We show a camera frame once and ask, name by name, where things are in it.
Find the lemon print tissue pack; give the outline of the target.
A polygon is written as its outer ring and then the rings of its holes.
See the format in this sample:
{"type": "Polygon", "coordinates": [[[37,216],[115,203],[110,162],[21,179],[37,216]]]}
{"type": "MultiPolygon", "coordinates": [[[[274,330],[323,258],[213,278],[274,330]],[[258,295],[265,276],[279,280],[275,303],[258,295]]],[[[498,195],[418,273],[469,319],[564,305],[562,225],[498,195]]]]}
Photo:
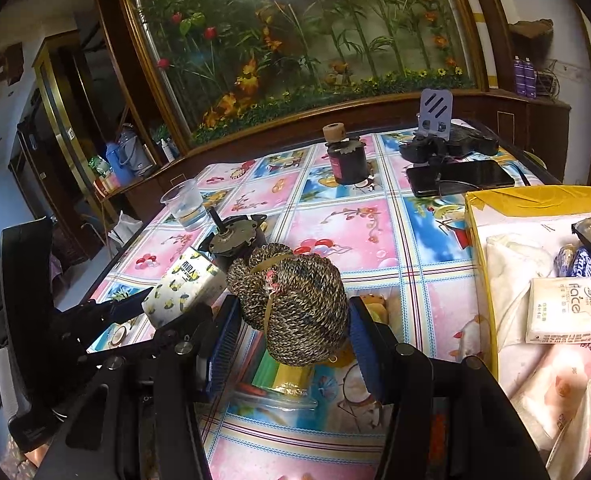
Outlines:
{"type": "Polygon", "coordinates": [[[142,308],[158,330],[195,304],[213,304],[225,287],[225,273],[195,248],[188,247],[151,289],[142,308]]]}

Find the brown knitted yarn hat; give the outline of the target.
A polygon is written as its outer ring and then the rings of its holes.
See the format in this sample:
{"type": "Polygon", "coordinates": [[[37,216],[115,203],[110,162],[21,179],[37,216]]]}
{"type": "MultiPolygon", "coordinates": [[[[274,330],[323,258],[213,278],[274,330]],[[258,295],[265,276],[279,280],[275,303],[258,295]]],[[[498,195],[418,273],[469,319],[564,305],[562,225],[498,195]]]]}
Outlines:
{"type": "Polygon", "coordinates": [[[230,266],[227,288],[279,363],[332,361],[349,335],[349,300],[340,271],[320,255],[266,244],[254,249],[248,261],[237,259],[230,266]]]}

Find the red white tissue pack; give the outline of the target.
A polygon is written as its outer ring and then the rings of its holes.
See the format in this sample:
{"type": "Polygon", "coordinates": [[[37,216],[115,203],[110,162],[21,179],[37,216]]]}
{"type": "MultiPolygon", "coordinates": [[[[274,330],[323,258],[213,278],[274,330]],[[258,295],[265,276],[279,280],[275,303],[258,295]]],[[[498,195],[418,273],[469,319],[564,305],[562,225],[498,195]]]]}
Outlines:
{"type": "Polygon", "coordinates": [[[559,434],[546,463],[550,479],[574,479],[591,458],[591,379],[571,422],[559,434]]]}

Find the blue white tissue pack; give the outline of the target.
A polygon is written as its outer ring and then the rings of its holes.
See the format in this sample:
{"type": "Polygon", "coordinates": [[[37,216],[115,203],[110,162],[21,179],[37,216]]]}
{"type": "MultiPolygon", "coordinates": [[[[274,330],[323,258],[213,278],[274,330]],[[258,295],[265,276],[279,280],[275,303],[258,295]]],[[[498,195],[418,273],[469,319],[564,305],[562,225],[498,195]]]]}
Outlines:
{"type": "Polygon", "coordinates": [[[557,278],[591,278],[591,253],[582,245],[563,245],[553,259],[557,278]]]}

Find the rainbow coloured paper pack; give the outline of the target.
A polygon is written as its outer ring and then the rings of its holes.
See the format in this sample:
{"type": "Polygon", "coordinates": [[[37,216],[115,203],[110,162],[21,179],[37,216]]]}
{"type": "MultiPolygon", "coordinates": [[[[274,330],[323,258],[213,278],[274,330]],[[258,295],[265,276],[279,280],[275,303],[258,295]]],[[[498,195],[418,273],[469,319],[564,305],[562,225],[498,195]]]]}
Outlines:
{"type": "Polygon", "coordinates": [[[249,354],[242,365],[236,390],[268,398],[301,401],[309,396],[314,375],[312,366],[289,366],[277,362],[266,350],[263,336],[253,340],[249,354]]]}

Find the black grinder jar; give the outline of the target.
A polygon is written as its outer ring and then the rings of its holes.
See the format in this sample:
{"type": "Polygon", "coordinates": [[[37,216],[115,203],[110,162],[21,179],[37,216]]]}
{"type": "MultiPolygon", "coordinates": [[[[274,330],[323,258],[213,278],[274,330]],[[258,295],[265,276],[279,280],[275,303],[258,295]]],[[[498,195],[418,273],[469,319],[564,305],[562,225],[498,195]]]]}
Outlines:
{"type": "Polygon", "coordinates": [[[241,216],[222,219],[213,207],[208,214],[215,224],[215,230],[198,246],[199,252],[208,255],[211,261],[224,272],[237,259],[249,260],[254,249],[266,244],[262,224],[266,214],[241,214],[241,216]]]}

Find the clear plastic cup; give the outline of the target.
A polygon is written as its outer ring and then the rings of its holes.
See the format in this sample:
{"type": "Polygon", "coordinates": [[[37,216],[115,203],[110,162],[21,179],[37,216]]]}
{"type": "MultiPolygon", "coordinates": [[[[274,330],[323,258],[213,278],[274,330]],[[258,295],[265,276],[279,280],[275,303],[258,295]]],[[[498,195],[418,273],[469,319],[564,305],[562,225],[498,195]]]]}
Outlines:
{"type": "Polygon", "coordinates": [[[198,228],[207,221],[207,209],[195,179],[174,185],[160,198],[175,220],[185,229],[198,228]]]}

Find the yellow cardboard box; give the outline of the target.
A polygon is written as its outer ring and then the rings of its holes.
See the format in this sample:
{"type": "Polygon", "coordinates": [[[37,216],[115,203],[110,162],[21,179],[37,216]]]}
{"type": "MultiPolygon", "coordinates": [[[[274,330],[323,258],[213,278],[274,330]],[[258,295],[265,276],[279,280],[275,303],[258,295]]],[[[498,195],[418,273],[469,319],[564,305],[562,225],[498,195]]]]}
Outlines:
{"type": "Polygon", "coordinates": [[[482,347],[548,479],[591,479],[591,186],[470,192],[482,347]]]}

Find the black smartphone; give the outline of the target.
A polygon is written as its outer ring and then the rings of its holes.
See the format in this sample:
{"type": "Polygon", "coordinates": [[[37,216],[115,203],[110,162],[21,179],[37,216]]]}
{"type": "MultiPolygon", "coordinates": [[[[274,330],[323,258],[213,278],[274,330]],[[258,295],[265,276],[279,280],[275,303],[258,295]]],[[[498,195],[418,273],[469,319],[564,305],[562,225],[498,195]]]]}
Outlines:
{"type": "Polygon", "coordinates": [[[406,170],[407,180],[418,198],[448,196],[492,188],[513,188],[515,180],[495,160],[448,162],[440,166],[417,166],[406,170]]]}

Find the black jar with cork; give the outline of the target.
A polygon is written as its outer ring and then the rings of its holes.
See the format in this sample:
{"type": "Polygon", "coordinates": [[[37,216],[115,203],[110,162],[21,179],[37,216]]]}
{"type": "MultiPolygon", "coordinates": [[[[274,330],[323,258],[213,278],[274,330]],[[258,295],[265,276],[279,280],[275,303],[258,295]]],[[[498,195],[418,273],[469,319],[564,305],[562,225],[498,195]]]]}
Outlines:
{"type": "Polygon", "coordinates": [[[342,185],[358,184],[370,176],[365,143],[350,138],[342,122],[323,127],[327,155],[335,180],[342,185]]]}

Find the purple phone stand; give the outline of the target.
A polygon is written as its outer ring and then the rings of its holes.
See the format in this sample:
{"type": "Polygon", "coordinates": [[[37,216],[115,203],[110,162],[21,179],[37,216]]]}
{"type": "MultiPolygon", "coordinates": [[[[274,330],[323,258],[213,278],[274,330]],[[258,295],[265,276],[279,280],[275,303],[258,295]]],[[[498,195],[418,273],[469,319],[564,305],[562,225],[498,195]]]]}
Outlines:
{"type": "Polygon", "coordinates": [[[445,89],[425,88],[419,101],[417,133],[448,141],[451,136],[453,95],[445,89]]]}

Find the flower aquarium display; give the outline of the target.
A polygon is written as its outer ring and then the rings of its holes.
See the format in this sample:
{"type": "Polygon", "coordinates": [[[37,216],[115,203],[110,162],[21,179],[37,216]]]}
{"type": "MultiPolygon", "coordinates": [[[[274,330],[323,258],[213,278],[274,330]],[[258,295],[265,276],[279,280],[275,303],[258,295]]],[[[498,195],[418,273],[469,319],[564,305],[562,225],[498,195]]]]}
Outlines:
{"type": "Polygon", "coordinates": [[[463,0],[120,3],[192,148],[343,102],[482,82],[463,0]]]}

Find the purple bottles pair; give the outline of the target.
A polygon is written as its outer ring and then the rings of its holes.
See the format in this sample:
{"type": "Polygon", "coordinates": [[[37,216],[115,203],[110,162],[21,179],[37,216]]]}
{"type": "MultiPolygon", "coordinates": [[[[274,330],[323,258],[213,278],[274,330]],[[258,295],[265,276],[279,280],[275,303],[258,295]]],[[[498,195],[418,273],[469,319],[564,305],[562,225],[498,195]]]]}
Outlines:
{"type": "Polygon", "coordinates": [[[519,96],[525,96],[529,99],[535,99],[536,93],[536,73],[535,68],[529,58],[519,58],[515,56],[513,60],[513,71],[515,72],[516,92],[519,96]]]}

